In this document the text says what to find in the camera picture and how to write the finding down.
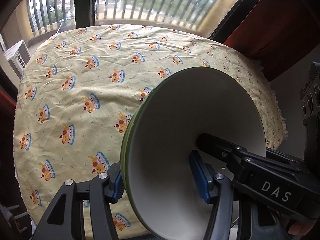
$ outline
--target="air conditioner unit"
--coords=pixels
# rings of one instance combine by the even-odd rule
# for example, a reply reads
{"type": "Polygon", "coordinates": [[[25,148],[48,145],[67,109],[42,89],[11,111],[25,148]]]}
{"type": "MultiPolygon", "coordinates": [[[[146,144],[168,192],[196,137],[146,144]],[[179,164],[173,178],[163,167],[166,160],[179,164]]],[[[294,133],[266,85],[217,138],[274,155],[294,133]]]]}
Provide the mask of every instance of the air conditioner unit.
{"type": "Polygon", "coordinates": [[[31,58],[29,50],[24,41],[18,41],[4,53],[4,56],[14,72],[21,79],[23,69],[31,58]]]}

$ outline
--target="blue gripper pad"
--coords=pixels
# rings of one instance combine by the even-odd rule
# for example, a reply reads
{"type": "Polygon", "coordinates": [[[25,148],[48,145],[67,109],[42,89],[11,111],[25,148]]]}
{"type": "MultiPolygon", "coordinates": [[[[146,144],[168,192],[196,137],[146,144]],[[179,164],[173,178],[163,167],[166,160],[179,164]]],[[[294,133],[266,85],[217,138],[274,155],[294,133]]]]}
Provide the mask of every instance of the blue gripper pad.
{"type": "Polygon", "coordinates": [[[115,189],[112,195],[112,199],[115,202],[118,202],[118,200],[122,198],[123,192],[124,192],[124,183],[122,180],[121,172],[119,172],[118,177],[116,178],[116,181],[115,181],[115,189]]]}
{"type": "Polygon", "coordinates": [[[211,198],[209,194],[208,181],[205,178],[205,175],[200,167],[200,163],[198,162],[194,151],[192,151],[189,155],[189,165],[190,165],[196,186],[198,188],[199,195],[204,200],[204,202],[208,204],[211,198]]]}

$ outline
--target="patterned tablecloth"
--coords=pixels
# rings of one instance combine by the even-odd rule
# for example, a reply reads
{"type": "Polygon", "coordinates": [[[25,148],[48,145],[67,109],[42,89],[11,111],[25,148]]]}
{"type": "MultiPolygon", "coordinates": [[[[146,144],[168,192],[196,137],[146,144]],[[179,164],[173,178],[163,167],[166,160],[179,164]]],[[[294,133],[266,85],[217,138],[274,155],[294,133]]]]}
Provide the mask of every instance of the patterned tablecloth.
{"type": "MultiPolygon", "coordinates": [[[[23,73],[13,142],[20,189],[34,221],[66,179],[90,180],[118,162],[125,129],[141,102],[167,76],[193,66],[236,79],[257,106],[267,146],[280,145],[286,130],[262,68],[229,47],[139,25],[94,26],[45,41],[23,73]]],[[[90,239],[88,206],[84,201],[90,239]]],[[[111,209],[120,238],[147,233],[125,193],[111,209]]]]}

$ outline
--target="white lettering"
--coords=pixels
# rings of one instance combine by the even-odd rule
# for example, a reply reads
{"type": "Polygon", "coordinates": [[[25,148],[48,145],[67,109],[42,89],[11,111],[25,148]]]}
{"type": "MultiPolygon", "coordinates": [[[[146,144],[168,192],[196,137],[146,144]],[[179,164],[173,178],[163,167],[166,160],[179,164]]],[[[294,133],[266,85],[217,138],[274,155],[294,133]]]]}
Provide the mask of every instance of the white lettering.
{"type": "Polygon", "coordinates": [[[271,184],[266,181],[266,182],[263,184],[262,190],[263,190],[263,191],[268,191],[269,188],[270,188],[270,186],[271,186],[271,184]]]}
{"type": "Polygon", "coordinates": [[[278,187],[274,192],[272,192],[272,193],[271,193],[271,196],[272,196],[273,194],[275,194],[276,197],[278,197],[278,195],[279,195],[279,190],[280,190],[280,187],[278,187]]]}
{"type": "Polygon", "coordinates": [[[287,191],[285,194],[284,194],[284,196],[285,196],[285,198],[286,199],[281,199],[283,202],[287,202],[288,201],[288,199],[289,199],[289,197],[287,196],[287,195],[291,195],[291,192],[289,192],[289,191],[287,191]]]}

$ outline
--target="screw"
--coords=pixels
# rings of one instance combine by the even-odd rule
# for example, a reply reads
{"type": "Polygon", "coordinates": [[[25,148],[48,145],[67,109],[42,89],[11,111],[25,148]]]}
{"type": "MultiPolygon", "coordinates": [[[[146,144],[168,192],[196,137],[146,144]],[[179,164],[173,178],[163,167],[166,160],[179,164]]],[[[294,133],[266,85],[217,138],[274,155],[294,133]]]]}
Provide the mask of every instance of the screw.
{"type": "Polygon", "coordinates": [[[67,179],[67,180],[64,182],[64,184],[66,184],[67,186],[72,185],[72,183],[73,183],[73,180],[72,180],[72,179],[67,179]]]}
{"type": "Polygon", "coordinates": [[[100,179],[105,179],[106,177],[108,177],[108,174],[106,174],[105,172],[99,174],[100,179]]]}
{"type": "Polygon", "coordinates": [[[214,177],[215,177],[216,179],[223,179],[223,178],[224,178],[224,175],[221,174],[221,173],[216,173],[216,174],[214,175],[214,177]]]}

